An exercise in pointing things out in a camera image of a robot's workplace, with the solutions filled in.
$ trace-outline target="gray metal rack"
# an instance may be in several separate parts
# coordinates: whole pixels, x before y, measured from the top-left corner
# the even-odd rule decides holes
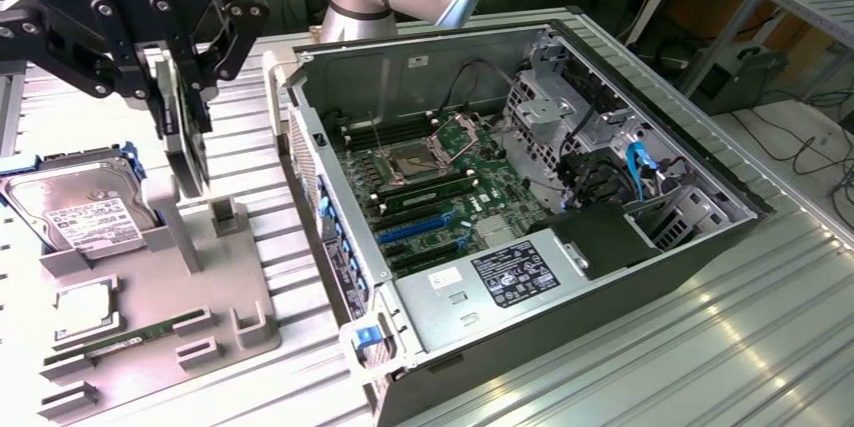
[[[849,50],[854,49],[854,0],[745,0],[708,55],[689,68],[689,72],[682,77],[680,90],[686,96],[690,97],[700,87],[721,52],[733,42],[740,29],[753,16],[754,10],[762,1],[770,1],[777,4],[786,13],[798,16],[801,20],[833,37]],[[852,52],[841,55],[828,66],[808,88],[805,97],[809,97],[816,92],[824,80],[833,75],[850,58]]]

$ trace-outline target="aluminum profile table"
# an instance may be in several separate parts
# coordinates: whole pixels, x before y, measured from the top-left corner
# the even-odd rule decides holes
[[[850,235],[588,17],[551,9],[482,16],[471,25],[538,19],[566,23],[778,213],[677,292],[439,405],[406,426],[850,424]],[[402,32],[427,29],[425,24],[410,24]],[[265,39],[211,109],[217,118],[210,138],[214,190],[235,194],[253,212],[282,347],[80,425],[371,425],[369,402],[349,380],[337,345],[337,325],[277,166],[265,112],[261,52],[310,41],[309,35]],[[99,129],[87,123],[95,115],[127,114],[118,112],[119,100],[96,101],[74,93],[38,69],[28,72],[24,92],[19,147],[55,150],[103,142],[103,134],[88,139]],[[70,124],[72,112],[79,120]],[[151,138],[154,130],[142,119],[138,126],[126,122],[123,128]],[[0,229],[16,224],[0,222]],[[0,251],[0,266],[8,265],[7,254],[27,253],[32,247],[22,239],[23,243]],[[4,288],[14,288],[14,280],[12,270],[0,280],[0,296]],[[10,304],[0,311],[0,322],[2,316],[14,314]],[[0,345],[0,362],[11,340]],[[39,425],[32,415],[15,423],[11,415],[4,409],[0,423]]]
[[[712,45],[709,53],[704,56],[702,60],[689,68],[689,72],[680,84],[680,90],[686,96],[692,96],[697,90],[718,59],[718,55],[733,42],[733,39],[736,39],[740,29],[749,21],[762,1],[770,1],[777,4],[785,12],[798,16],[801,20],[833,37],[849,50],[854,49],[854,0],[745,0],[733,15],[733,19],[730,19],[730,22],[721,31],[721,35]],[[808,96],[829,77],[829,74],[836,72],[836,69],[845,64],[849,58],[849,55],[841,56],[840,61],[832,63],[817,78],[817,82],[810,88]]]

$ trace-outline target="hard drive label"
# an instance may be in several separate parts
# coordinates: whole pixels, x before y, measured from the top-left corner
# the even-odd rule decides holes
[[[471,261],[493,300],[507,308],[561,285],[530,241]]]
[[[115,247],[143,237],[122,199],[68,207],[46,216],[80,252]]]

